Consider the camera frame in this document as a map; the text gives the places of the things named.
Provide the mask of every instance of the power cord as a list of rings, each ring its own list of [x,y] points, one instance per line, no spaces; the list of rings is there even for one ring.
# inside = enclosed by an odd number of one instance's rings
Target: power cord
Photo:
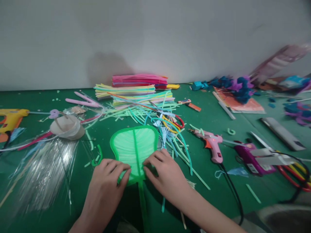
[[[239,197],[239,194],[237,193],[236,191],[236,188],[231,180],[231,178],[229,177],[229,174],[227,173],[227,170],[226,168],[224,167],[224,164],[220,163],[219,164],[220,168],[223,169],[223,171],[226,173],[226,176],[228,177],[228,180],[229,182],[231,183],[231,186],[233,188],[233,191],[236,195],[236,198],[237,198],[237,201],[238,201],[238,204],[239,204],[239,209],[240,209],[240,215],[241,215],[241,219],[240,219],[240,222],[239,222],[239,226],[242,225],[243,221],[244,221],[244,212],[243,212],[243,207],[242,207],[242,203],[241,203],[241,200],[240,200],[240,197]]]
[[[309,168],[308,168],[300,159],[298,159],[298,158],[296,158],[296,157],[294,157],[294,156],[292,156],[292,155],[282,153],[282,152],[277,152],[277,153],[279,153],[280,155],[282,155],[282,154],[283,154],[283,155],[287,155],[287,156],[289,156],[289,157],[291,157],[291,158],[297,160],[298,162],[300,162],[300,163],[303,165],[303,167],[304,167],[305,170],[306,170],[305,180],[304,180],[304,181],[300,184],[300,186],[297,188],[296,192],[295,192],[294,195],[291,197],[291,199],[289,199],[289,200],[287,200],[287,201],[282,201],[282,202],[280,202],[280,203],[282,203],[282,204],[293,203],[293,202],[297,199],[297,197],[299,196],[299,194],[301,193],[302,188],[303,188],[304,186],[307,185],[308,180],[310,179],[310,171],[309,171]]]

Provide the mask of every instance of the yellow hot glue gun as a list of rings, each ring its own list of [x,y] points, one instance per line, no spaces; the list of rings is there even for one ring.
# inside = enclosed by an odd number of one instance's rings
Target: yellow hot glue gun
[[[5,134],[7,131],[12,132],[19,119],[28,116],[27,109],[0,109],[0,116],[5,116],[4,123],[0,128],[0,133]]]

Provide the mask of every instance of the person's right hand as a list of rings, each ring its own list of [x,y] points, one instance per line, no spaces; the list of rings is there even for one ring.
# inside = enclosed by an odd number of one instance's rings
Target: person's right hand
[[[152,164],[159,177],[156,177],[147,164]],[[180,209],[183,202],[188,200],[195,190],[188,184],[178,164],[166,149],[155,151],[144,162],[144,171],[155,188],[174,206]]]

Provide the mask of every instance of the black cord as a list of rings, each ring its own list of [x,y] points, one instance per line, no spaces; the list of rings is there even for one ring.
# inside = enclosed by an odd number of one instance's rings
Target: black cord
[[[223,169],[223,171],[226,173],[227,177],[228,177],[228,180],[229,182],[231,183],[231,186],[233,188],[233,191],[236,195],[236,198],[237,198],[237,201],[238,201],[238,204],[239,204],[239,209],[240,209],[240,215],[241,215],[241,219],[240,219],[240,222],[239,222],[239,226],[242,225],[243,221],[244,221],[244,212],[243,212],[243,207],[242,207],[242,203],[241,203],[241,200],[240,200],[240,197],[239,197],[239,194],[237,193],[236,191],[236,188],[232,182],[232,180],[230,179],[229,177],[229,174],[227,173],[227,170],[226,168],[224,167],[224,165],[222,163],[219,164],[219,166]]]
[[[273,153],[279,153],[279,154],[281,154],[281,155],[282,155],[282,154],[283,154],[283,155],[287,155],[287,156],[289,156],[289,157],[291,157],[291,158],[293,158],[293,159],[299,161],[299,162],[303,165],[303,167],[305,168],[305,170],[307,171],[307,173],[306,173],[306,175],[305,175],[305,180],[304,180],[304,181],[300,184],[300,186],[297,188],[297,190],[296,190],[296,192],[294,193],[294,195],[292,196],[292,198],[289,199],[289,200],[287,200],[287,201],[282,201],[282,202],[280,202],[280,203],[282,203],[282,204],[293,203],[293,202],[297,199],[297,197],[299,196],[299,194],[301,193],[302,188],[308,183],[308,180],[310,179],[310,171],[309,171],[309,168],[308,168],[300,159],[298,159],[298,158],[296,158],[296,157],[294,157],[294,156],[292,156],[292,155],[285,154],[285,153],[282,153],[282,152],[275,152],[275,151],[271,151],[271,152],[273,152]]]
[[[6,131],[6,134],[7,134],[7,141],[4,144],[4,146],[2,147],[2,150],[4,150],[9,145],[9,142],[10,142],[10,139],[11,139],[11,131]]]

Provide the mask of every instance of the scissor handle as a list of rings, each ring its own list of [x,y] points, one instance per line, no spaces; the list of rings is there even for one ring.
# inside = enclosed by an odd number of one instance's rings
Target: scissor handle
[[[283,168],[285,168],[287,171],[289,171],[293,176],[295,176],[298,180],[300,181],[304,181],[304,179],[302,179],[301,177],[299,177],[292,169],[290,169],[289,167],[287,166],[279,166],[277,165],[276,166],[280,173],[292,184],[294,185],[295,187],[299,188],[300,184],[297,184],[295,181],[292,180],[292,178],[290,178],[290,176],[284,171]],[[310,192],[311,191],[311,187],[306,184],[303,188],[302,188],[302,191],[304,192]]]
[[[184,121],[177,115],[175,115],[175,118],[177,118],[180,121],[181,126],[179,124],[177,124],[177,122],[174,122],[174,124],[177,125],[180,129],[184,128],[185,127]]]
[[[174,122],[170,121],[169,119],[167,119],[164,115],[162,116],[162,119],[168,121],[169,123],[171,123],[172,125],[174,125],[174,126],[177,128],[178,131],[180,131],[179,126],[177,126],[176,123],[174,123]],[[164,126],[165,126],[166,128],[168,128],[168,130],[169,130],[170,132],[172,132],[172,133],[178,133],[177,131],[172,130],[170,127],[168,127],[165,121],[163,121],[163,124],[164,124]]]

